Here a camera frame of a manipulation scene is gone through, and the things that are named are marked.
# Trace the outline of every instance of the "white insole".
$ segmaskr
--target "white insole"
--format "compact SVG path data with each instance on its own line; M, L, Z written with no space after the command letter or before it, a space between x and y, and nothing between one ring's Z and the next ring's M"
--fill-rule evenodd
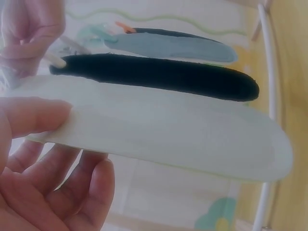
M61 99L74 107L58 130L31 139L226 177L274 181L292 167L292 148L268 116L237 102L188 93L35 76L6 97Z

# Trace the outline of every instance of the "teal shape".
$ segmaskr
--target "teal shape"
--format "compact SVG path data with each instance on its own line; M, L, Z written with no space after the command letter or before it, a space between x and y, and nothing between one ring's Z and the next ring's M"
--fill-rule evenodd
M101 47L104 41L117 42L117 37L106 31L107 24L87 25L79 30L76 40L85 47Z
M229 224L232 224L236 200L224 197L216 200L208 210L207 214L201 216L194 225L195 229L215 230L216 222L219 218L225 218Z

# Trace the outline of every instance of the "yellow shape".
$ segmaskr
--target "yellow shape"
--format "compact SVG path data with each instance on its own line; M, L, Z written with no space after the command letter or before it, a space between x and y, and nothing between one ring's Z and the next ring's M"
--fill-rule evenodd
M251 64L250 63L251 52L241 46L233 46L233 49L237 53L238 61L232 64L229 64L229 65L226 65L226 67L245 73L246 67L249 67Z
M219 218L216 222L215 231L229 231L229 222L225 218Z

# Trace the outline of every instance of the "wall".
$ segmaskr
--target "wall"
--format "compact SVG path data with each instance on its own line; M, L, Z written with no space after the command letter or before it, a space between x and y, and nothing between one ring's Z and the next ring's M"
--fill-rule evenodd
M304 0L274 1L269 20L274 31L277 73L280 78L280 124L286 131L294 149L294 169L288 177L276 184L272 192L272 210L267 225L277 231L308 230L308 3ZM267 111L266 66L262 34L252 45L255 55L252 73L264 83L262 97L253 106ZM260 185L243 185L238 204L238 217L253 221Z

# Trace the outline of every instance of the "white metal frame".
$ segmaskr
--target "white metal frame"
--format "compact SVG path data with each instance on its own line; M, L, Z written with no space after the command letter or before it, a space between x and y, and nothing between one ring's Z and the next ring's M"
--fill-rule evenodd
M276 120L276 73L273 47L271 44L270 28L267 21L267 11L269 10L270 1L267 1L268 5L259 4L259 18L260 27L263 32L263 39L265 44L266 61L268 66L268 78L269 78L269 117ZM259 204L256 212L255 222L252 227L252 231L262 230L264 217L267 209L267 202L270 194L270 183L265 182L262 185Z

